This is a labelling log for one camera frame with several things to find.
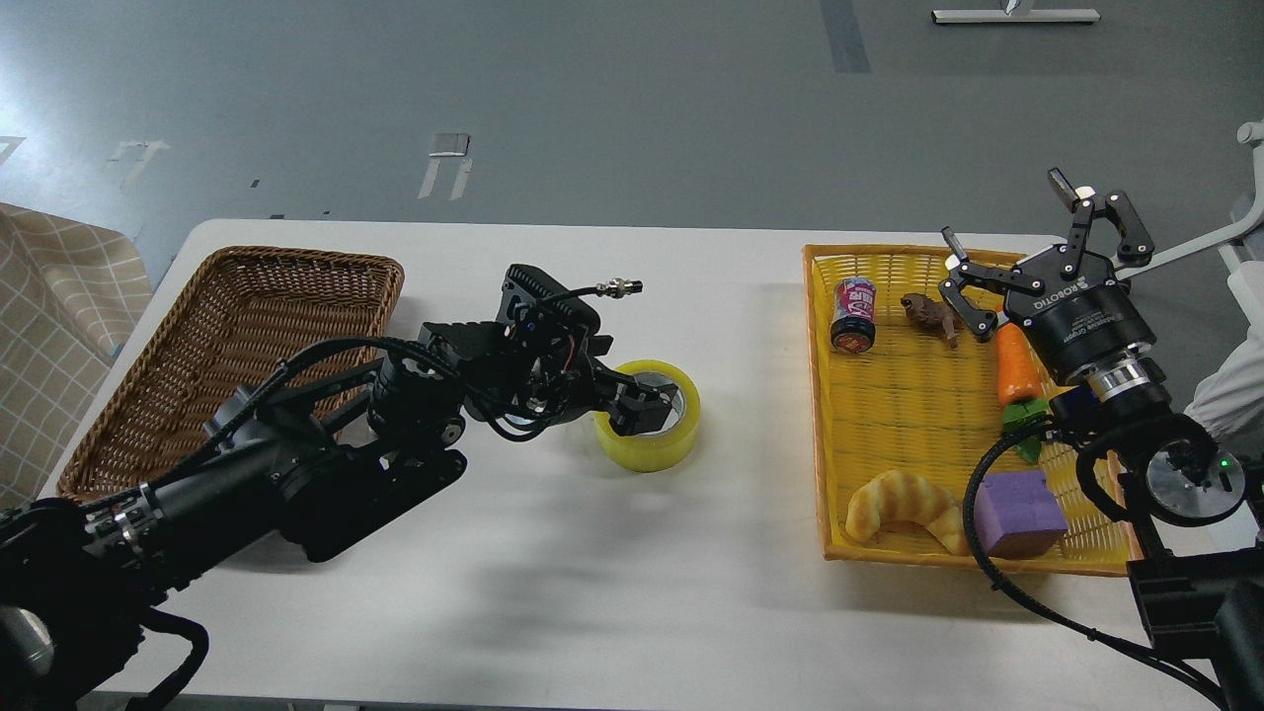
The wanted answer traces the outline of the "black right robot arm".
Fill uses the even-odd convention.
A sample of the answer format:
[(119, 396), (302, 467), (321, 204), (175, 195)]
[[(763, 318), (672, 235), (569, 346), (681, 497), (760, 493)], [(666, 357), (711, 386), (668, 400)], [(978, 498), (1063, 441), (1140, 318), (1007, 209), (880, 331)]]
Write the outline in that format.
[[(1263, 702), (1261, 544), (1177, 555), (1157, 522), (1198, 528), (1240, 509), (1261, 516), (1261, 466), (1243, 464), (1201, 424), (1176, 412), (1163, 369), (1149, 350), (1155, 333), (1133, 304), (1119, 269), (1140, 269), (1154, 244), (1122, 191), (1098, 194), (1052, 168), (1048, 180), (1066, 210), (1066, 240), (1007, 269), (975, 263), (957, 235), (943, 300), (980, 342), (1018, 326), (1063, 392), (1035, 423), (999, 436), (972, 472), (963, 496), (968, 550), (994, 590), (1040, 617), (1106, 645), (1187, 684), (1220, 710)], [(1074, 478), (1090, 504), (1127, 522), (1141, 545), (1129, 562), (1149, 644), (1102, 633), (1040, 603), (986, 553), (975, 522), (976, 496), (999, 455), (1036, 436), (1074, 449)]]

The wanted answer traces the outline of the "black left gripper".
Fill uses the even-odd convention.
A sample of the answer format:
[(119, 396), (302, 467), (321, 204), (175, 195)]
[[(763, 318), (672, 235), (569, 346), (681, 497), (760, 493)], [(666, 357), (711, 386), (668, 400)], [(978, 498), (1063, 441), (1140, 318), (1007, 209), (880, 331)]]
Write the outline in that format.
[(664, 363), (605, 367), (611, 337), (560, 337), (528, 344), (494, 337), (494, 364), (502, 372), (494, 396), (512, 404), (494, 407), (509, 428), (551, 428), (586, 412), (604, 414), (616, 436), (655, 434), (667, 428), (678, 378)]

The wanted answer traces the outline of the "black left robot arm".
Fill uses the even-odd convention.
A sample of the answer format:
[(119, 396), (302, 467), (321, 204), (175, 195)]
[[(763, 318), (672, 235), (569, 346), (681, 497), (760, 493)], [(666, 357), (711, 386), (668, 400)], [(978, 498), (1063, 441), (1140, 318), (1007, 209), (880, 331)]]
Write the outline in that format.
[(190, 653), (131, 710), (161, 710), (209, 654), (209, 634), (163, 610), (173, 591), (270, 533), (321, 563), (468, 468), (469, 420), (508, 442), (602, 412), (616, 436), (681, 428), (683, 376), (605, 367), (612, 338), (588, 297), (514, 263), (490, 321), (426, 323), (415, 342), (344, 337), (281, 361), (209, 423), (172, 471), (95, 504), (44, 497), (3, 512), (3, 707), (72, 710), (135, 657), (145, 633)]

